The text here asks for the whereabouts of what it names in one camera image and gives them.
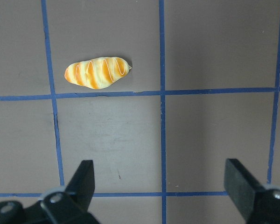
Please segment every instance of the squishy bread toy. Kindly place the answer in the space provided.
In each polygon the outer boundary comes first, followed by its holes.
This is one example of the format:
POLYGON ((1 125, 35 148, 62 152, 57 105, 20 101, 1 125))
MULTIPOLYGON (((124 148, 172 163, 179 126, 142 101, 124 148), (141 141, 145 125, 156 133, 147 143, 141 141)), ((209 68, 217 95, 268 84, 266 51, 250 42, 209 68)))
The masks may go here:
POLYGON ((126 76, 132 67, 120 57, 99 57, 71 64, 65 79, 91 89, 103 89, 126 76))

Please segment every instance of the gray floor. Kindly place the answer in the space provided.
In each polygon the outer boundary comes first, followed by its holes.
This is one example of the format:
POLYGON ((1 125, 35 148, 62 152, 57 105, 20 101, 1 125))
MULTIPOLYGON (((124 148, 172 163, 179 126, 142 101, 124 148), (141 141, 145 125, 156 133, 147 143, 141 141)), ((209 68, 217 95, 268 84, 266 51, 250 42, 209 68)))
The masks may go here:
POLYGON ((226 158, 280 185, 280 0, 160 3, 161 14, 152 0, 0 1, 0 201, 29 206, 86 159, 102 224, 245 223, 224 196, 226 158), (64 79, 100 56, 133 68, 102 90, 64 79), (165 165, 166 191, 192 196, 167 194, 164 211, 165 165))

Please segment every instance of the bread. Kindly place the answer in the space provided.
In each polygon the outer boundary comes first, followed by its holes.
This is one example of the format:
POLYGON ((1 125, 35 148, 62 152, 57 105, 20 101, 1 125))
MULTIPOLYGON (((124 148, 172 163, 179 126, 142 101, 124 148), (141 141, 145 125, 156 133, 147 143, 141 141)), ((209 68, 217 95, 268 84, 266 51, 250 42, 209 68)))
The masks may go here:
POLYGON ((103 89, 126 76, 132 67, 120 57, 99 57, 71 64, 65 79, 91 89, 103 89))

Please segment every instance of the silver screw head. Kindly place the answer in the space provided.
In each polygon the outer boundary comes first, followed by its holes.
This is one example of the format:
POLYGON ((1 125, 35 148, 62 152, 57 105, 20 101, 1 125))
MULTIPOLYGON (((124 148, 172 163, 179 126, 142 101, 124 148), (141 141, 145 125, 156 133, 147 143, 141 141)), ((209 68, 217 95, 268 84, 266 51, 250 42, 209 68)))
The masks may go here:
POLYGON ((274 196, 274 198, 280 200, 280 190, 274 190, 273 191, 273 196, 274 196))
POLYGON ((57 203, 61 200, 62 194, 61 193, 56 193, 50 198, 51 203, 57 203))
POLYGON ((13 202, 8 202, 6 205, 4 205, 1 209, 0 209, 0 213, 5 214, 9 211, 11 211, 14 208, 15 204, 13 202))

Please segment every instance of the screw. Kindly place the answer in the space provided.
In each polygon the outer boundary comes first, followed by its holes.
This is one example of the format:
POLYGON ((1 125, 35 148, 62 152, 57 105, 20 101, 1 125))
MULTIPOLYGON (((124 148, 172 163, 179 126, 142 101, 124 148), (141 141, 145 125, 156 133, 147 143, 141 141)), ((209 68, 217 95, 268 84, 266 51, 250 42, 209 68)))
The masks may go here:
POLYGON ((274 198, 280 200, 280 191, 279 191, 279 190, 274 190, 274 191, 273 191, 273 195, 274 195, 274 198))
POLYGON ((57 203, 61 200, 62 198, 62 194, 61 193, 57 193, 55 195, 53 195, 51 198, 50 198, 50 202, 51 203, 57 203))
POLYGON ((6 205, 4 205, 1 209, 0 212, 2 214, 7 213, 9 211, 11 211, 14 208, 15 204, 12 202, 8 202, 6 205))

